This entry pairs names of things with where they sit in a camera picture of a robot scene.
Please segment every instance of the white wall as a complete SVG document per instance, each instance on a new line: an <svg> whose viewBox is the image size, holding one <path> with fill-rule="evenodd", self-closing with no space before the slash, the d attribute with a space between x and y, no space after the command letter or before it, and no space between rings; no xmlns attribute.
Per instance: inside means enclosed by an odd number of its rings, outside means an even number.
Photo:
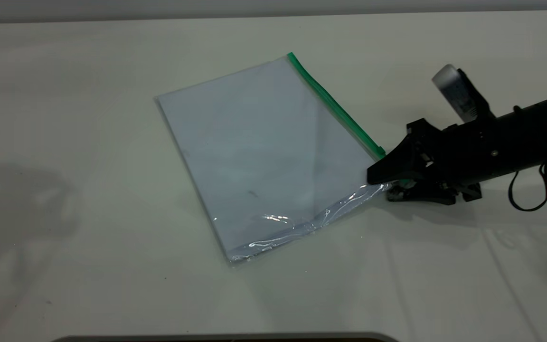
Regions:
<svg viewBox="0 0 547 342"><path fill-rule="evenodd" d="M547 9L547 0L0 0L0 22Z"/></svg>

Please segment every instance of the white paper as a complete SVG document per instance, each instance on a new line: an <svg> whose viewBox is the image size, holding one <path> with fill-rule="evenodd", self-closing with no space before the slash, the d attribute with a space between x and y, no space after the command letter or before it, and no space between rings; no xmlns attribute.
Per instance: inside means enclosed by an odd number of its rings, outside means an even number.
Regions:
<svg viewBox="0 0 547 342"><path fill-rule="evenodd" d="M365 188L373 159L286 57L158 101L230 260Z"/></svg>

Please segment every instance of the wrinkled plastic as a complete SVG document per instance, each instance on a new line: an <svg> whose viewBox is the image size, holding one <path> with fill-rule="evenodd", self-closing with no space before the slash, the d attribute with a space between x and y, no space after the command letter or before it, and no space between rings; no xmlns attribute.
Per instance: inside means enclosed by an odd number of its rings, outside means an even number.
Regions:
<svg viewBox="0 0 547 342"><path fill-rule="evenodd" d="M231 261L310 234L387 189L365 185L377 153L312 83L283 57L156 98Z"/></svg>
<svg viewBox="0 0 547 342"><path fill-rule="evenodd" d="M254 241L248 245L237 247L228 252L230 260L239 261L246 258L255 256L261 252L269 251L270 249L278 246L282 246L285 243L297 240L302 236L308 235L321 227L332 223L341 216L359 207L363 203L371 200L375 195L378 195L389 189L390 184L377 184L377 185L363 185L360 186L358 191L351 195L339 200L339 202L326 208L323 212L315 216L311 221L302 223L300 225L293 225L290 218L286 216L277 215L264 215L263 219L273 219L282 223L283 225L289 225L289 228L282 230L275 236L270 236L265 240Z"/></svg>

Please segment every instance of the white table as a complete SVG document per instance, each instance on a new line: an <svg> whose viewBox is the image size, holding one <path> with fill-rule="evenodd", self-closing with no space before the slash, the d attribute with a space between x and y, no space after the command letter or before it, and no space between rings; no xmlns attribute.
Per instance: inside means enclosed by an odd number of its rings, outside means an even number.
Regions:
<svg viewBox="0 0 547 342"><path fill-rule="evenodd" d="M511 177L455 206L382 198L231 268L152 98L293 51L387 150L547 98L547 11L0 24L0 342L66 335L378 332L547 341L547 205ZM515 184L543 197L535 170Z"/></svg>

